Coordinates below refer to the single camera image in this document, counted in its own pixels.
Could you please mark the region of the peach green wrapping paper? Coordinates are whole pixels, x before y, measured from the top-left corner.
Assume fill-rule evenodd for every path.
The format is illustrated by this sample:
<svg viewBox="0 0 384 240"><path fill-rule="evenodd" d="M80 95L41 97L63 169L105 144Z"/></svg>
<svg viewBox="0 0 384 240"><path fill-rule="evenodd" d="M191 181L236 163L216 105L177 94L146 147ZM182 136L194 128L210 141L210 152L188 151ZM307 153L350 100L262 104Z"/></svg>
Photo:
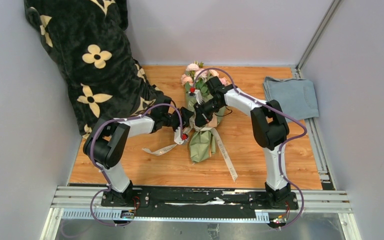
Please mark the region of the peach green wrapping paper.
<svg viewBox="0 0 384 240"><path fill-rule="evenodd" d="M195 126L194 117L190 119L190 126L194 130L189 140L190 159L193 163L207 160L216 153L217 144L211 129L215 129L221 123L225 110L226 107L222 107L204 127Z"/></svg>

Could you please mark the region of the pink fake flower bunch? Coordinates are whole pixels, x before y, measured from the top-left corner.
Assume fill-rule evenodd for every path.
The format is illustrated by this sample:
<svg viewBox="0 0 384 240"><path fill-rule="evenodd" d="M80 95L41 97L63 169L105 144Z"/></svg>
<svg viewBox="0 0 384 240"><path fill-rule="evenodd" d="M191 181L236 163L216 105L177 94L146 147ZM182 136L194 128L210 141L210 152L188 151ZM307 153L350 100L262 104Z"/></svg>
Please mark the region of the pink fake flower bunch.
<svg viewBox="0 0 384 240"><path fill-rule="evenodd" d="M206 82L214 77L219 78L224 86L231 84L226 77L221 77L219 71L216 69L206 70L201 73L204 69L204 63L198 61L194 61L186 67L184 74L180 77L180 83L184 87L186 93L194 87L195 90L199 90L201 92L203 97L208 97L210 95L210 91Z"/></svg>

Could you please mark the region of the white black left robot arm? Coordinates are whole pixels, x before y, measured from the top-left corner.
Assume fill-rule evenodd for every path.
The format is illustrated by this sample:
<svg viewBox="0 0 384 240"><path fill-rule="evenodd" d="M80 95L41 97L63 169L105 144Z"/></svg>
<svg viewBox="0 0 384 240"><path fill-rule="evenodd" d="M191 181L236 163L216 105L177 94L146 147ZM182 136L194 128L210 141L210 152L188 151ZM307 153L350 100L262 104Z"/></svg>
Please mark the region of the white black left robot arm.
<svg viewBox="0 0 384 240"><path fill-rule="evenodd" d="M136 199L133 183L120 163L128 138L151 134L162 127L172 128L174 142L185 143L193 111L176 108L170 103L159 103L145 113L127 118L99 118L83 145L83 153L99 169L107 181L105 194L116 204L126 207Z"/></svg>

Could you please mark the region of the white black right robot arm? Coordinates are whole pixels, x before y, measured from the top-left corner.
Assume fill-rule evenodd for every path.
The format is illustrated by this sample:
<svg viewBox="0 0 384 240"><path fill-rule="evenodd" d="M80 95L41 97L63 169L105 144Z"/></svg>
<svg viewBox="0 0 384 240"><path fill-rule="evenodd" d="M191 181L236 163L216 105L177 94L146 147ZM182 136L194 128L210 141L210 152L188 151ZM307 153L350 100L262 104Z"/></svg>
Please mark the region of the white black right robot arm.
<svg viewBox="0 0 384 240"><path fill-rule="evenodd" d="M208 101L198 100L194 104L194 124L197 127L205 126L223 107L236 108L251 118L253 136L263 148L267 169L264 184L266 194L261 202L278 209L292 195L291 185L285 180L285 152L281 149L281 144L287 140L289 127L280 104L275 100L266 102L257 99L232 84L223 85L218 77L212 77L206 86L212 98Z"/></svg>

